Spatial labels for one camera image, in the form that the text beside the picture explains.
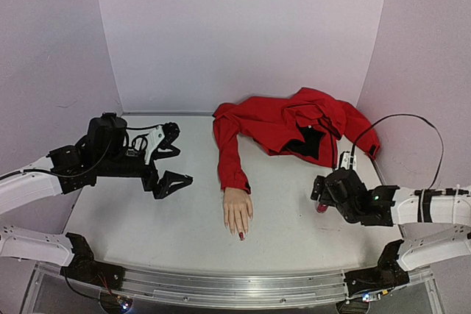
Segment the red nail polish bottle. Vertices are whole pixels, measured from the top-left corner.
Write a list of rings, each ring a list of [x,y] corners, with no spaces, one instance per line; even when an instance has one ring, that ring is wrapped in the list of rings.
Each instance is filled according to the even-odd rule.
[[[322,203],[320,201],[318,201],[316,203],[316,211],[319,213],[319,214],[323,214],[325,213],[329,208],[329,205],[328,204],[325,204],[325,203]]]

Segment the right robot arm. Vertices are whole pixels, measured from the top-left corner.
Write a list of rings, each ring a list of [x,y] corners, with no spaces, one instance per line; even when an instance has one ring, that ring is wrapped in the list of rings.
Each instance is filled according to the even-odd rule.
[[[367,189],[352,169],[340,168],[314,180],[311,199],[334,207],[349,224],[402,226],[449,224],[451,228],[402,240],[394,261],[404,271],[470,255],[470,188],[410,189],[380,185]]]

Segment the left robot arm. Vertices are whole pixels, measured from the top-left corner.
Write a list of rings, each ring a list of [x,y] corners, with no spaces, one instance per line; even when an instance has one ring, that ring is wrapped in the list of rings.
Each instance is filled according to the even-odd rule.
[[[1,213],[48,197],[93,187],[99,177],[137,178],[155,199],[164,199],[192,184],[192,176],[165,171],[156,160],[176,157],[180,135],[174,122],[132,127],[116,113],[92,118],[85,136],[74,145],[51,150],[27,167],[1,176]],[[83,282],[99,276],[99,265],[86,239],[78,234],[47,234],[13,225],[1,228],[1,256],[70,268]]]

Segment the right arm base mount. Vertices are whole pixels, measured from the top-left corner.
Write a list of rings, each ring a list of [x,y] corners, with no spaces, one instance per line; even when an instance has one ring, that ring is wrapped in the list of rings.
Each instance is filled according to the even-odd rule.
[[[398,264],[399,249],[403,240],[388,243],[383,249],[377,265],[370,268],[348,271],[344,274],[347,295],[352,298],[365,293],[392,290],[409,283],[408,272]]]

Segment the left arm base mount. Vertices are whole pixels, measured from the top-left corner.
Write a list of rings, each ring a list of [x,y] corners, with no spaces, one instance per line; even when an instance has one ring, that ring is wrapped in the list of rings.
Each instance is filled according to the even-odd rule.
[[[95,256],[86,239],[78,234],[65,234],[71,242],[72,261],[60,269],[60,275],[89,285],[107,286],[110,290],[119,290],[124,281],[124,268],[120,265],[103,263]]]

